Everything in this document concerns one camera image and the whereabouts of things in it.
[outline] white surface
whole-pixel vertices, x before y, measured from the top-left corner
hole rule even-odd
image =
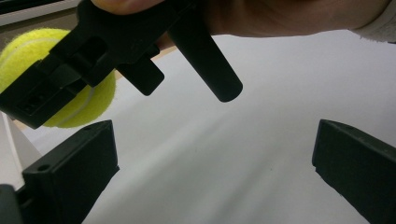
[[[80,0],[63,0],[61,2],[46,4],[40,7],[31,7],[20,11],[2,14],[0,15],[0,26],[11,24],[17,21],[26,21],[35,17],[66,10],[71,7],[76,7],[79,2]]]
[[[113,119],[121,170],[84,223],[364,224],[311,164],[320,119],[396,146],[396,46],[349,32],[217,37],[244,83],[220,103],[179,52],[150,97],[125,79]],[[76,130],[28,130],[46,152]]]
[[[11,119],[0,112],[0,184],[23,186],[21,171],[41,157]]]

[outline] finger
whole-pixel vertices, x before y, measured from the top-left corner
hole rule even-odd
[[[92,0],[99,8],[117,15],[128,15],[153,7],[163,0]]]

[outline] yellow tennis ball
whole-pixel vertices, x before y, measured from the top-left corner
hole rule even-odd
[[[44,59],[50,49],[68,33],[66,30],[44,28],[19,35],[12,40],[0,54],[0,93],[30,65]],[[115,89],[116,79],[112,72],[96,87],[85,87],[44,126],[72,128],[97,119],[111,104]]]

